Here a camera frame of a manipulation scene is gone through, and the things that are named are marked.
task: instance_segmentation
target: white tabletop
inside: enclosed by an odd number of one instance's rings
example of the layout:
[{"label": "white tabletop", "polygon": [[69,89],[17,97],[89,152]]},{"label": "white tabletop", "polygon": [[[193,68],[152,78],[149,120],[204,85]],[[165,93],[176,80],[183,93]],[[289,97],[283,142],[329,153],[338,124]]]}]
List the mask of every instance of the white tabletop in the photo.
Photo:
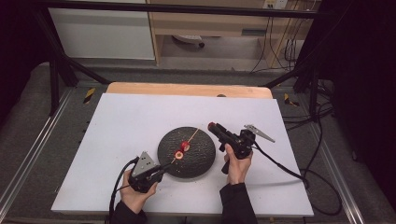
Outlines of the white tabletop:
[{"label": "white tabletop", "polygon": [[[107,213],[122,167],[142,151],[158,163],[157,148],[163,136],[175,128],[190,126],[212,137],[217,148],[213,166],[189,180],[165,174],[144,210],[157,215],[221,214],[219,190],[226,181],[221,172],[224,153],[218,150],[218,139],[207,130],[211,121],[236,134],[245,124],[254,124],[276,140],[272,143],[257,136],[261,148],[299,174],[276,100],[105,93],[51,210],[64,214]],[[280,170],[258,150],[254,151],[246,184],[257,217],[313,216],[303,182]]]}]

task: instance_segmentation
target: black sleeve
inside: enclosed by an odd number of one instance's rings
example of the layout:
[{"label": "black sleeve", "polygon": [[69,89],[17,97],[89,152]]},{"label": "black sleeve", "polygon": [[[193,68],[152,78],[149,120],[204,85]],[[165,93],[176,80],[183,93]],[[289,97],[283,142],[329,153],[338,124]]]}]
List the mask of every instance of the black sleeve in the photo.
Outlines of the black sleeve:
[{"label": "black sleeve", "polygon": [[221,223],[258,223],[245,183],[226,185],[220,190],[223,211]]},{"label": "black sleeve", "polygon": [[114,211],[113,217],[111,218],[111,224],[143,224],[147,220],[145,212],[141,210],[139,214],[134,213],[125,203],[120,201],[116,210]]}]

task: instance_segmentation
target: round disc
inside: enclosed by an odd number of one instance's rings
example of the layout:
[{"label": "round disc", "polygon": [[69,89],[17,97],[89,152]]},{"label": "round disc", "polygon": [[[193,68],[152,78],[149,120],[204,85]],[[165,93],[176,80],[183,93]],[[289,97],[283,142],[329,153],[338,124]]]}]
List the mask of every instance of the round disc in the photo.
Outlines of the round disc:
[{"label": "round disc", "polygon": [[[161,165],[171,162],[181,142],[189,141],[197,129],[181,127],[167,133],[158,146],[158,161]],[[194,178],[210,169],[216,157],[216,148],[212,139],[205,132],[198,130],[190,140],[190,149],[184,152],[181,160],[175,160],[169,175],[179,178]]]}]

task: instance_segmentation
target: wooden board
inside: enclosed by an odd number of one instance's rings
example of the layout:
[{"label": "wooden board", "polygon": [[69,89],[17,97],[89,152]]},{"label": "wooden board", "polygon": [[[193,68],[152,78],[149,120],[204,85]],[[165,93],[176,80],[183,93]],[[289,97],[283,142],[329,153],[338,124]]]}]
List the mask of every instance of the wooden board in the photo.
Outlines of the wooden board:
[{"label": "wooden board", "polygon": [[126,94],[158,94],[158,95],[197,95],[243,98],[272,99],[268,88],[246,86],[217,86],[217,85],[186,85],[186,84],[157,84],[157,83],[132,83],[114,82],[107,88],[107,93]]}]

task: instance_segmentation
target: gray floor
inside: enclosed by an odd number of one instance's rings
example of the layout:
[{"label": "gray floor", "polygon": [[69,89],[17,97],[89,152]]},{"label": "gray floor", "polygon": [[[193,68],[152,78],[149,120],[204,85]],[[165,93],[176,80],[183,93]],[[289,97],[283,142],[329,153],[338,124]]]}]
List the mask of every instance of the gray floor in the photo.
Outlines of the gray floor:
[{"label": "gray floor", "polygon": [[[92,68],[103,77],[117,81],[193,83],[257,86],[264,84],[284,71],[260,72],[249,74],[252,66],[260,57],[257,41],[233,38],[210,37],[205,42],[205,52],[192,45],[177,43],[172,38],[165,39],[163,64],[155,66],[147,62],[122,61],[111,64],[101,63]],[[87,121],[106,86],[91,82],[82,74],[79,87],[72,90],[70,101],[43,147],[21,191],[7,212],[5,223],[103,223],[103,216],[66,216],[53,213],[50,207],[56,197],[55,190],[62,185],[74,155],[78,142],[88,127]],[[306,95],[296,95],[291,89],[295,80],[292,78],[281,87],[273,89],[283,116],[301,116],[305,112],[301,106],[284,104],[284,93],[293,101],[299,101]],[[90,86],[96,92],[89,104],[82,103]],[[30,146],[39,135],[50,111],[49,73],[45,66],[38,67],[33,73],[21,100],[14,106],[7,122],[0,130],[0,192],[4,192],[12,177],[18,171]],[[351,151],[343,132],[337,124],[337,118],[327,117],[322,120],[323,132],[334,159],[342,171],[354,200],[366,223],[396,223],[396,215],[381,190],[378,188],[363,163],[351,159]],[[307,165],[317,144],[312,129],[305,125],[288,132],[290,142],[299,167]],[[330,179],[329,171],[321,155],[315,159],[312,169]],[[323,182],[309,176],[312,182],[309,198],[312,203],[327,211],[336,208],[334,194]],[[149,217],[149,223],[183,223],[184,217]],[[219,223],[215,217],[187,217],[188,223]],[[270,223],[269,218],[261,218],[261,223]],[[275,218],[275,223],[302,223],[300,218]],[[306,219],[308,223],[348,223],[346,213],[329,217],[315,211],[314,217]]]}]

